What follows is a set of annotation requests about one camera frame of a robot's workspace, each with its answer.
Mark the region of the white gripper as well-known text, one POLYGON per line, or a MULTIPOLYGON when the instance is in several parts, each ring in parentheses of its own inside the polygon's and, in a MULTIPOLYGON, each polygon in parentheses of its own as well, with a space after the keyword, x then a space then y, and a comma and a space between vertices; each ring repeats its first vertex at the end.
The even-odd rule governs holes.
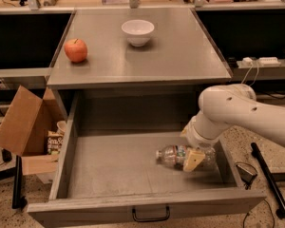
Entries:
POLYGON ((196 122, 197 117, 194 116, 180 133, 180 135, 187 140, 190 146, 196 148, 189 148, 186 151, 182 168, 184 172, 191 172, 195 170, 204 160, 205 153, 200 150, 210 149, 219 141, 218 138, 210 140, 202 137, 196 129, 196 122))

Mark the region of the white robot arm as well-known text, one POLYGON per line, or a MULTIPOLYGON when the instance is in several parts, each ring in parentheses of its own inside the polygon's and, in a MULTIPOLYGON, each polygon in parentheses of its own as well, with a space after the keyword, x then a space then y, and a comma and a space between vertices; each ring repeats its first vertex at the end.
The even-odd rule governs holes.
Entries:
POLYGON ((212 148, 231 126, 241 126, 285 147, 285 107, 257 101, 245 84, 215 85, 199 95, 199 113, 182 130, 193 148, 212 148))

